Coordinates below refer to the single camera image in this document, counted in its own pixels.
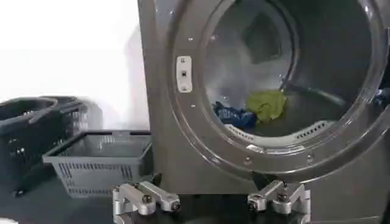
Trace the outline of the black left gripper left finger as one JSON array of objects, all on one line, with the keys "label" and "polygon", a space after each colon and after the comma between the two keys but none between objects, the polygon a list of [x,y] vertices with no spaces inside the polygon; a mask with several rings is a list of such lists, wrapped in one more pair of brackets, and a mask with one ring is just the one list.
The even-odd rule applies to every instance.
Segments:
[{"label": "black left gripper left finger", "polygon": [[148,180],[127,182],[116,185],[112,189],[112,219],[114,224],[132,223],[130,213],[137,212],[141,216],[149,216],[161,209],[175,213],[181,209],[179,195],[160,187],[162,174],[155,173]]}]

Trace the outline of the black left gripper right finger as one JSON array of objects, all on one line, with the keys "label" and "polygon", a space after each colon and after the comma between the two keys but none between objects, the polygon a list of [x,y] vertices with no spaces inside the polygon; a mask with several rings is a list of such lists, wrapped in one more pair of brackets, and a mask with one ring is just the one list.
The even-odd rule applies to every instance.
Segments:
[{"label": "black left gripper right finger", "polygon": [[259,214],[270,209],[279,215],[300,215],[298,223],[311,223],[311,191],[302,183],[288,183],[263,173],[252,172],[256,192],[247,195],[249,209]]}]

